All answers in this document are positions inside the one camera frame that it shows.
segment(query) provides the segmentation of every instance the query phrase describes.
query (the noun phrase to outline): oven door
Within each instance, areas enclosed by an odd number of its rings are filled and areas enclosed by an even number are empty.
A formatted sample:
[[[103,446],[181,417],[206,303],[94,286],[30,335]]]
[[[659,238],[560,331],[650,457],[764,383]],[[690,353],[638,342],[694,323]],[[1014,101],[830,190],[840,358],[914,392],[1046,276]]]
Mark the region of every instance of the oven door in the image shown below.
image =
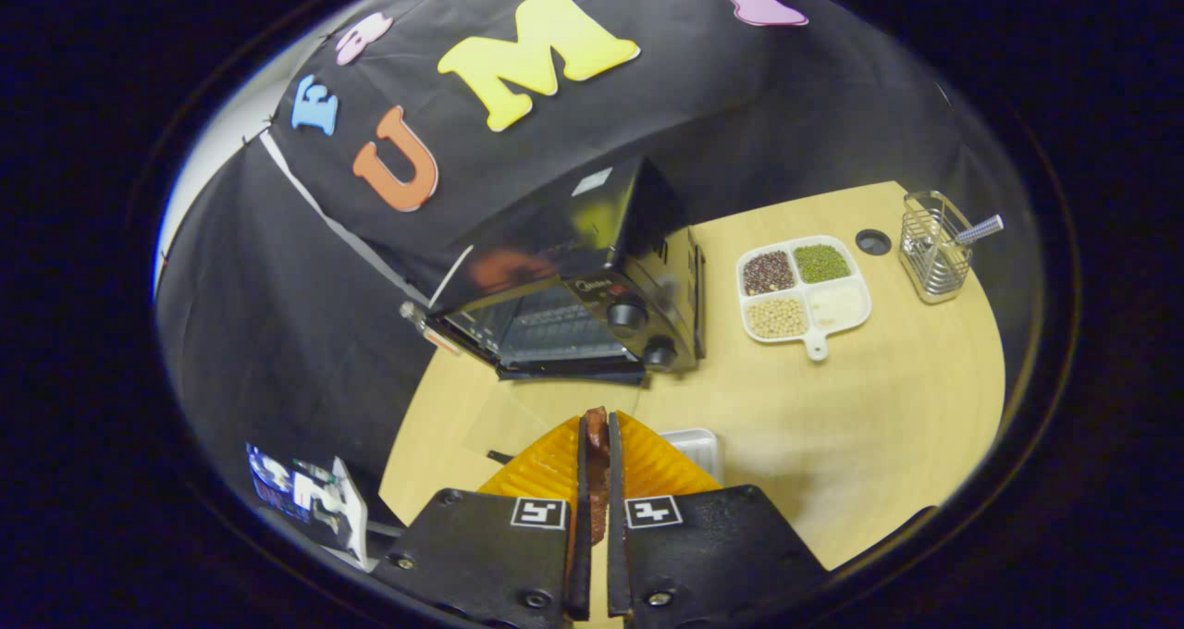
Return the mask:
[[[645,368],[562,284],[444,317],[501,379],[641,384]]]

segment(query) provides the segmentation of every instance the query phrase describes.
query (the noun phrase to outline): wire basket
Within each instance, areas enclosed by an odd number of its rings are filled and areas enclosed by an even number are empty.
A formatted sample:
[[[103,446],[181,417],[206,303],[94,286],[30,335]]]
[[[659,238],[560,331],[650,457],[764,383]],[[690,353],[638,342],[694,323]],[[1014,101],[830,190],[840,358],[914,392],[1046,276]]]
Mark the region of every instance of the wire basket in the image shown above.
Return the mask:
[[[926,303],[958,295],[970,271],[971,250],[954,242],[970,223],[950,199],[935,191],[905,195],[900,262]]]

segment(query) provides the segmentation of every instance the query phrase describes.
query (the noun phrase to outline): black toaster oven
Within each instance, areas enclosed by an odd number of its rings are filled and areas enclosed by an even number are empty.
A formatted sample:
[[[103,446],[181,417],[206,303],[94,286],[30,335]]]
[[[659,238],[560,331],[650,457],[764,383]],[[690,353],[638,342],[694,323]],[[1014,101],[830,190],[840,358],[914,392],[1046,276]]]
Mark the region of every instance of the black toaster oven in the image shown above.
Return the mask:
[[[559,179],[496,219],[470,233],[422,326],[502,379],[639,384],[703,358],[704,257],[644,158]]]

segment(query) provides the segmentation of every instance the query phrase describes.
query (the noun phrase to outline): yellow letter m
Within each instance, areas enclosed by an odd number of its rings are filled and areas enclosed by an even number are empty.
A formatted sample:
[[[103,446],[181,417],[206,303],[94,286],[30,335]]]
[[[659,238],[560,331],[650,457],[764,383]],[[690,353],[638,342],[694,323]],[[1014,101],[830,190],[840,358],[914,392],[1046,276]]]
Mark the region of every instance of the yellow letter m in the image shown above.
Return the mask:
[[[502,131],[529,114],[529,95],[515,95],[501,81],[541,95],[559,91],[551,50],[564,59],[564,76],[585,81],[632,60],[637,44],[617,39],[572,0],[525,0],[514,14],[517,41],[470,36],[440,57],[440,73],[456,72],[489,110],[485,121]]]

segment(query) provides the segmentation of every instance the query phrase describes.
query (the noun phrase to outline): meat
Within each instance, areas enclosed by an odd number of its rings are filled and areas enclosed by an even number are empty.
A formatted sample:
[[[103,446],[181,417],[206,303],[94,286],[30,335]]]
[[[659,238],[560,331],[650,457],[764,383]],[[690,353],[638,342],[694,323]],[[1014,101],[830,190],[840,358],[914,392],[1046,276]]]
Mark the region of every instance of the meat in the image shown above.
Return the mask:
[[[609,412],[604,407],[588,410],[587,476],[588,505],[592,509],[592,544],[604,539],[609,511]]]

